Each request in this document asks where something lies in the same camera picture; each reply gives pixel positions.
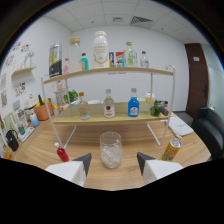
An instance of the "jar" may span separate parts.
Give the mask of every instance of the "jar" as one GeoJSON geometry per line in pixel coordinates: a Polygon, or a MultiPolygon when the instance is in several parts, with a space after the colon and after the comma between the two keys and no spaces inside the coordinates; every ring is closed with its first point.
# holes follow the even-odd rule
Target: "jar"
{"type": "Polygon", "coordinates": [[[109,46],[106,39],[106,32],[95,33],[93,42],[93,68],[109,68],[109,46]]]}
{"type": "MultiPolygon", "coordinates": [[[[145,101],[150,102],[150,92],[145,94],[145,101]]],[[[155,102],[155,94],[152,93],[152,102],[155,102]]]]}
{"type": "Polygon", "coordinates": [[[80,55],[80,38],[73,37],[69,46],[69,73],[82,71],[81,55],[80,55]]]}

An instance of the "door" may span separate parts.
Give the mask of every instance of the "door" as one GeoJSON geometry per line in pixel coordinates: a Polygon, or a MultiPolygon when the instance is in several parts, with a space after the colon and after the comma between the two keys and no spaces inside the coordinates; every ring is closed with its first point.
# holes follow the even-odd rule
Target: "door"
{"type": "Polygon", "coordinates": [[[189,64],[189,92],[186,113],[194,117],[197,108],[207,106],[208,69],[200,44],[185,44],[189,64]]]}

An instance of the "red object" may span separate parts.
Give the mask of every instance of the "red object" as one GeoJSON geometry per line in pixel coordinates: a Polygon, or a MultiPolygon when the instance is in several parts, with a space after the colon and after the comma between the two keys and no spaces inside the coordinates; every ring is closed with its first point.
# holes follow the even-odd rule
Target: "red object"
{"type": "Polygon", "coordinates": [[[69,160],[68,155],[63,148],[58,147],[57,154],[63,162],[67,162],[69,160]]]}

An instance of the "clear plastic cup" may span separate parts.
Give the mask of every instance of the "clear plastic cup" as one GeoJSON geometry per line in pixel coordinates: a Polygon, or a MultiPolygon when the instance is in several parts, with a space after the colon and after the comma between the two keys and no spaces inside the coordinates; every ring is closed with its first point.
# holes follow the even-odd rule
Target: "clear plastic cup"
{"type": "Polygon", "coordinates": [[[116,132],[105,132],[100,136],[101,158],[109,168],[116,168],[122,159],[121,136],[116,132]]]}

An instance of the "wooden table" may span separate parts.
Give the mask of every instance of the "wooden table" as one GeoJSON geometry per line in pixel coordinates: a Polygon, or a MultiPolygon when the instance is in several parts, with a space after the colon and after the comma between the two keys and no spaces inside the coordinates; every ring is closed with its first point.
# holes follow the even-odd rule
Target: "wooden table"
{"type": "MultiPolygon", "coordinates": [[[[161,121],[152,121],[150,125],[157,137],[162,138],[165,124],[161,121]]],[[[65,142],[74,126],[56,124],[56,128],[61,140],[65,142]]],[[[66,152],[70,161],[88,153],[92,154],[85,188],[102,190],[132,189],[144,186],[137,161],[137,152],[161,160],[171,138],[174,138],[174,135],[168,129],[164,143],[159,147],[145,122],[77,126],[67,145],[66,152]],[[102,133],[107,131],[117,132],[122,138],[122,162],[115,169],[107,168],[101,160],[99,138],[102,133]]],[[[49,165],[62,162],[56,153],[55,142],[57,142],[57,139],[50,121],[42,121],[24,143],[20,142],[20,147],[13,153],[12,159],[46,169],[49,165]]],[[[181,142],[181,149],[173,162],[178,162],[183,167],[187,167],[205,162],[210,157],[210,152],[195,133],[184,136],[181,142]]]]}

